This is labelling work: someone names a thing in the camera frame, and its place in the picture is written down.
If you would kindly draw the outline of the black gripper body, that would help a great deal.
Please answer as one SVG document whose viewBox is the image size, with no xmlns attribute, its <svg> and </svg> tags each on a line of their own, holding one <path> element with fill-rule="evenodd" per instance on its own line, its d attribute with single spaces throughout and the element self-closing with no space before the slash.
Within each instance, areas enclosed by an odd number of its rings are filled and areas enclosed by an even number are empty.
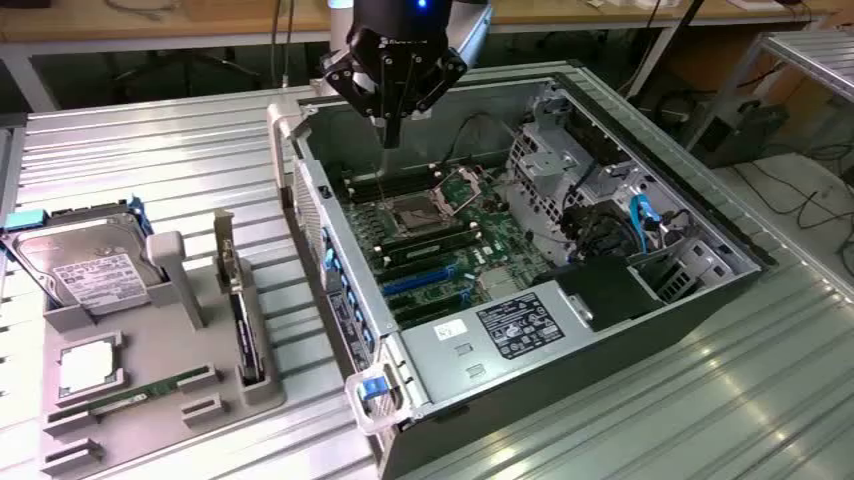
<svg viewBox="0 0 854 480">
<path fill-rule="evenodd" d="M 380 44 L 401 46 L 423 59 L 447 51 L 449 1 L 354 0 L 346 43 L 357 60 L 377 60 Z"/>
</svg>

